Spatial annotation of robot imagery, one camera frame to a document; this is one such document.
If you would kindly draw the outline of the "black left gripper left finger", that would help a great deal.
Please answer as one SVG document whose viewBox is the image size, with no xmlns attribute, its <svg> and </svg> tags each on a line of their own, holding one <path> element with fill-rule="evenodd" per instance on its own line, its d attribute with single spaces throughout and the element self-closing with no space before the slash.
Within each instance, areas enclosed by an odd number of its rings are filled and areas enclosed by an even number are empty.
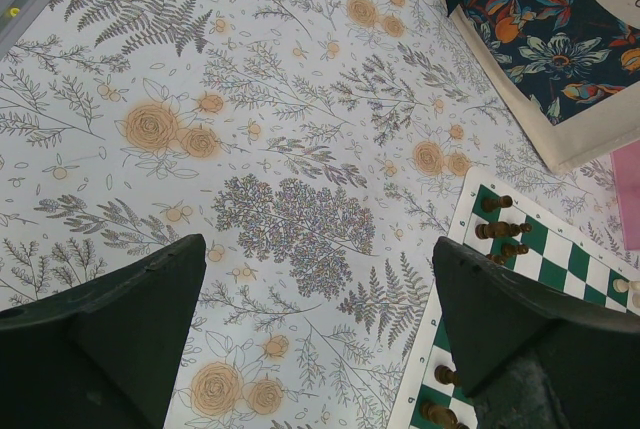
<svg viewBox="0 0 640 429">
<path fill-rule="evenodd" d="M 192 234 L 2 311 L 2 427 L 162 427 L 205 270 Z"/>
</svg>

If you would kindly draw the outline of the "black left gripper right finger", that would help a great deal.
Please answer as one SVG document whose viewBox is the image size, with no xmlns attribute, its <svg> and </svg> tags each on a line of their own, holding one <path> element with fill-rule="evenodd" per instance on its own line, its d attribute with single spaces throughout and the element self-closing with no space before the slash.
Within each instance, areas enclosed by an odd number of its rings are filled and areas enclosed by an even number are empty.
<svg viewBox="0 0 640 429">
<path fill-rule="evenodd" d="M 433 265 L 479 427 L 638 427 L 637 315 L 564 294 L 447 237 Z"/>
</svg>

